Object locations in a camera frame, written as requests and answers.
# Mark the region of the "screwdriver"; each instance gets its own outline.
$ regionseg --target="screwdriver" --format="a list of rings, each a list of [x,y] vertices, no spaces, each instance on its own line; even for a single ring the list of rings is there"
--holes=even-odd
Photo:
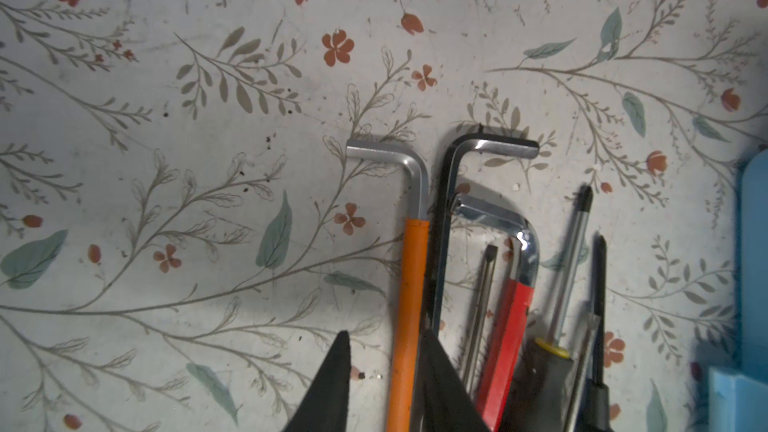
[[[595,295],[594,314],[599,316],[598,339],[594,342],[592,353],[592,379],[587,382],[584,391],[584,410],[579,421],[582,432],[613,432],[610,428],[610,401],[608,386],[603,383],[603,352],[605,350],[605,275],[608,258],[608,246],[605,237],[598,236],[594,245]]]
[[[565,249],[564,276],[560,297],[555,304],[552,323],[546,338],[536,338],[527,357],[528,379],[510,405],[510,430],[521,432],[559,432],[565,427],[564,414],[568,407],[566,379],[571,373],[573,359],[568,350],[558,345],[565,321],[565,312],[573,291],[578,255],[584,244],[592,188],[584,186],[576,198],[574,227]]]

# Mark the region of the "gray leaf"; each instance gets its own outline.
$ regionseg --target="gray leaf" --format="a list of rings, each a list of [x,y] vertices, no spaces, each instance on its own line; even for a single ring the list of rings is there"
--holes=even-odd
[[[667,432],[667,413],[664,412],[664,405],[661,403],[659,390],[653,379],[650,381],[653,388],[650,393],[650,401],[645,409],[645,422],[648,432]]]
[[[178,71],[178,73],[176,74],[176,78],[177,78],[178,80],[181,80],[181,79],[183,79],[183,78],[184,78],[184,76],[186,76],[186,75],[187,75],[187,73],[189,73],[189,72],[190,72],[190,70],[192,70],[192,64],[191,64],[191,63],[188,63],[187,65],[184,65],[184,66],[181,66],[181,67],[179,68],[179,71]]]
[[[547,57],[552,57],[555,54],[561,53],[565,47],[571,45],[574,40],[576,39],[571,39],[568,42],[545,43],[535,49],[528,49],[523,53],[529,59],[546,59]]]
[[[723,137],[720,134],[720,132],[715,130],[715,128],[712,127],[712,124],[710,124],[704,118],[704,116],[694,117],[694,128],[699,131],[699,134],[709,139],[721,140],[723,142],[730,142],[730,140],[726,140],[726,138]]]
[[[288,204],[288,194],[283,191],[283,205],[277,216],[266,226],[259,246],[259,254],[256,256],[256,265],[275,270],[283,264],[288,254],[292,225],[293,213]]]
[[[581,245],[581,250],[578,253],[578,264],[584,263],[589,255],[589,247],[587,245]],[[542,267],[548,268],[551,271],[562,272],[565,266],[565,251],[560,251],[555,255],[552,255],[548,260],[543,261]]]
[[[245,42],[243,45],[235,49],[235,52],[233,52],[232,55],[230,56],[230,61],[232,61],[232,59],[235,58],[235,56],[245,55],[247,53],[255,52],[256,49],[259,48],[259,45],[261,45],[261,39],[253,39],[250,42]]]
[[[375,286],[374,284],[362,280],[361,278],[353,277],[344,272],[335,271],[332,274],[328,274],[323,279],[325,282],[331,285],[341,285],[342,287],[349,287],[357,291],[375,291],[379,292],[382,297],[386,297],[384,291]]]
[[[632,121],[632,127],[640,134],[640,137],[645,137],[645,107],[638,96],[632,92],[625,93],[621,105],[627,111],[629,120]]]
[[[234,420],[235,425],[237,425],[237,408],[235,407],[234,400],[232,400],[232,394],[230,394],[230,390],[221,383],[221,380],[216,376],[216,373],[214,373],[210,367],[192,364],[191,362],[187,364],[187,370],[192,377],[199,380],[200,383],[208,389],[210,394],[214,396],[216,403],[232,416],[232,420]]]
[[[695,294],[691,291],[683,291],[686,297],[688,297],[688,300],[695,303],[695,304],[705,304],[706,300],[702,298],[700,295]]]
[[[62,250],[67,230],[60,230],[43,240],[27,242],[5,255],[0,270],[14,289],[30,288]]]
[[[619,8],[613,11],[611,15],[605,20],[603,28],[600,31],[600,51],[598,52],[597,61],[603,62],[605,60],[613,59],[617,52],[619,52],[619,39],[621,38],[621,12]]]
[[[248,113],[252,113],[254,111],[254,106],[253,104],[250,103],[250,97],[248,97],[248,92],[245,91],[245,87],[243,87],[243,84],[240,83],[240,81],[237,81],[235,96],[237,97],[237,103],[240,104],[240,107],[243,107],[243,110],[245,110]]]
[[[224,49],[228,49],[235,45],[238,41],[240,41],[240,38],[245,33],[245,27],[237,27],[232,34],[229,34],[226,36],[226,39],[224,40],[224,43],[221,45],[221,48],[219,49],[219,53],[216,54],[216,56],[219,56],[221,54],[221,51]]]
[[[495,158],[489,158],[486,160],[483,165],[486,167],[501,167],[506,163],[511,162],[511,158],[501,158],[501,157],[495,157]]]

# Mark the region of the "metal rod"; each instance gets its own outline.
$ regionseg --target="metal rod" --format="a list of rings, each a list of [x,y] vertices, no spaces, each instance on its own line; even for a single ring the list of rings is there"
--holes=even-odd
[[[598,338],[592,354],[592,380],[603,384],[603,353],[605,352],[605,275],[608,262],[608,246],[605,237],[598,235],[594,241],[594,314],[600,317]]]
[[[565,322],[565,312],[568,310],[568,303],[571,301],[571,292],[574,288],[574,279],[576,278],[576,267],[578,267],[578,255],[584,246],[584,233],[587,230],[587,220],[589,219],[589,210],[592,207],[592,188],[585,186],[581,189],[576,198],[576,220],[571,236],[565,248],[565,274],[560,286],[560,299],[554,305],[552,323],[547,332],[546,341],[550,345],[557,346],[563,331]]]
[[[565,416],[564,432],[573,432],[576,428],[576,419],[581,407],[581,396],[584,394],[584,382],[587,380],[587,368],[590,365],[589,351],[592,350],[594,338],[598,334],[600,324],[603,322],[599,316],[594,314],[590,314],[587,320],[587,331],[584,334],[584,340],[581,341],[581,351],[579,352],[578,366],[576,367],[574,388],[571,392],[571,402],[568,406],[568,415]]]
[[[495,245],[489,245],[485,249],[477,307],[475,307],[472,328],[468,336],[467,351],[462,362],[462,382],[467,392],[469,392],[469,388],[472,386],[472,381],[475,378],[482,330],[485,326],[485,311],[488,309],[488,296],[491,294],[491,283],[493,283],[493,273],[496,268],[496,255],[498,255],[498,247]]]

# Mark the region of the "teal leaf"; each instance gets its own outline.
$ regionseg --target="teal leaf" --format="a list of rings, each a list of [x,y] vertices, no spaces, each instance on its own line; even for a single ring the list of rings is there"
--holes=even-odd
[[[0,270],[8,277],[8,286],[30,288],[60,253],[67,233],[60,230],[43,240],[27,242],[6,255],[0,262]]]
[[[587,260],[587,255],[589,255],[589,247],[582,244],[581,250],[578,253],[577,264],[580,265],[584,263],[584,261]],[[539,265],[544,268],[548,268],[551,271],[562,272],[563,267],[565,267],[565,250],[561,250],[557,254],[552,255],[550,259],[543,261]]]
[[[386,297],[384,291],[375,286],[374,284],[364,281],[361,278],[353,277],[344,272],[335,271],[334,273],[326,275],[323,279],[331,285],[341,285],[342,287],[349,287],[356,291],[374,291],[379,292],[382,297]]]
[[[638,131],[640,137],[645,137],[645,107],[638,96],[632,92],[625,93],[621,105],[627,111],[632,127]]]
[[[232,420],[234,420],[235,425],[237,425],[237,408],[235,407],[234,400],[232,400],[232,394],[230,394],[230,390],[221,383],[221,380],[216,377],[216,373],[211,370],[210,367],[192,364],[191,362],[187,364],[187,370],[192,374],[192,377],[196,378],[206,389],[208,389],[210,394],[214,396],[216,403],[232,416]]]
[[[288,255],[290,228],[293,225],[293,213],[288,205],[288,194],[283,190],[283,205],[277,216],[266,226],[261,238],[256,265],[271,270],[278,268]]]
[[[715,128],[712,127],[712,124],[710,124],[704,116],[694,117],[694,127],[702,136],[709,137],[710,139],[722,140],[723,142],[730,142],[730,140],[726,140],[720,132],[715,130]]]
[[[650,381],[653,390],[650,393],[650,402],[645,409],[645,422],[648,426],[648,432],[667,432],[667,413],[664,412],[664,405],[661,403],[659,389],[656,388],[653,379]]]
[[[621,38],[621,12],[619,8],[613,11],[605,20],[603,29],[600,31],[600,51],[598,52],[598,62],[613,59],[619,52],[619,39]]]
[[[535,49],[528,49],[523,53],[529,59],[546,59],[547,57],[552,57],[557,53],[561,53],[565,47],[571,45],[571,42],[574,40],[576,39],[570,39],[568,42],[545,43],[540,47],[536,47]]]

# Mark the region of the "phillips screwdriver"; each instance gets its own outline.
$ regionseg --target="phillips screwdriver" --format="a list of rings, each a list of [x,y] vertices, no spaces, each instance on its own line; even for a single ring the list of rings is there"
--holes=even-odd
[[[510,404],[510,430],[561,432],[565,427],[564,415],[568,408],[566,394],[569,389],[566,380],[574,362],[570,352],[558,343],[573,291],[578,256],[584,244],[592,197],[592,188],[584,186],[576,198],[576,216],[565,249],[560,296],[555,304],[547,337],[536,338],[526,358],[528,379],[523,382],[514,402]]]

